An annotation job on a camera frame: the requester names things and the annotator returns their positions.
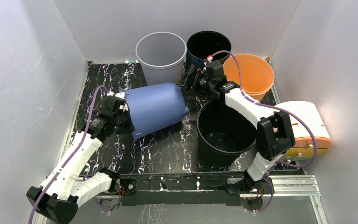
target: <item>blue bin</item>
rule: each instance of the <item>blue bin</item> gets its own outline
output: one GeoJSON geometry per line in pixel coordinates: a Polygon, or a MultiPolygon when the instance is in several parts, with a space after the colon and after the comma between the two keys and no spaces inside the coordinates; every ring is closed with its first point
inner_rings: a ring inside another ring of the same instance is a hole
{"type": "Polygon", "coordinates": [[[180,87],[161,83],[124,91],[130,108],[132,136],[139,139],[180,122],[189,112],[180,87]]]}

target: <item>black bin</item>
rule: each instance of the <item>black bin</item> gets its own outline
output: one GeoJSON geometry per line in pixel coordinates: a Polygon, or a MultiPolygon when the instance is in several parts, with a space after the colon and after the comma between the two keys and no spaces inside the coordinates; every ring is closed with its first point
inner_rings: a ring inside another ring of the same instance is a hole
{"type": "MultiPolygon", "coordinates": [[[[186,71],[192,64],[204,68],[204,59],[219,50],[231,51],[231,43],[223,34],[214,31],[193,34],[187,40],[186,71]]],[[[221,53],[213,57],[213,61],[220,61],[223,64],[229,57],[228,53],[221,53]]]]}
{"type": "Polygon", "coordinates": [[[223,101],[209,101],[197,118],[198,154],[211,166],[229,166],[256,147],[256,128],[223,101]]]}

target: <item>marble tabletop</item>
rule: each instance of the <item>marble tabletop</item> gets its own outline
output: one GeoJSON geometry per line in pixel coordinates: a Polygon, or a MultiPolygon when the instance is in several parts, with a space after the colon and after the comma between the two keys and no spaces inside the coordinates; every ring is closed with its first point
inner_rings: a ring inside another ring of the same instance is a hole
{"type": "MultiPolygon", "coordinates": [[[[146,80],[138,63],[91,64],[74,131],[77,130],[77,123],[89,112],[94,90],[99,85],[105,85],[110,91],[119,92],[146,86],[146,80]]],[[[102,105],[104,95],[104,92],[98,94],[96,107],[102,105]]],[[[131,134],[113,134],[92,155],[81,174],[93,175],[103,167],[121,174],[245,170],[250,165],[255,151],[242,154],[229,167],[211,167],[200,162],[197,155],[196,119],[198,111],[208,100],[185,93],[184,98],[190,112],[182,122],[135,141],[131,134]]],[[[262,102],[275,105],[272,91],[266,94],[262,102]]]]}

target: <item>gray bin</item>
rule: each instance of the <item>gray bin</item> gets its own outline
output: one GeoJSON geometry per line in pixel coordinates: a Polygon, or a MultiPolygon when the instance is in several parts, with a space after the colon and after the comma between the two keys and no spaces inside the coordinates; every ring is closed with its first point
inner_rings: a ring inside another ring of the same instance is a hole
{"type": "Polygon", "coordinates": [[[152,33],[142,38],[135,49],[148,85],[177,83],[183,75],[186,43],[168,32],[152,33]]]}

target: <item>orange bin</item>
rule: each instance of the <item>orange bin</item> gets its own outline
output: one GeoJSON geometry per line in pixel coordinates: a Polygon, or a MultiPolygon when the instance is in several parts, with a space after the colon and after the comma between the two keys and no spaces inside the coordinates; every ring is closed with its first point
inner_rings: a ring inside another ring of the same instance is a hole
{"type": "MultiPolygon", "coordinates": [[[[243,90],[254,99],[261,101],[274,84],[274,71],[264,59],[257,56],[240,54],[235,57],[241,66],[243,90]]],[[[224,62],[223,69],[227,81],[240,84],[238,67],[232,57],[224,62]]]]}

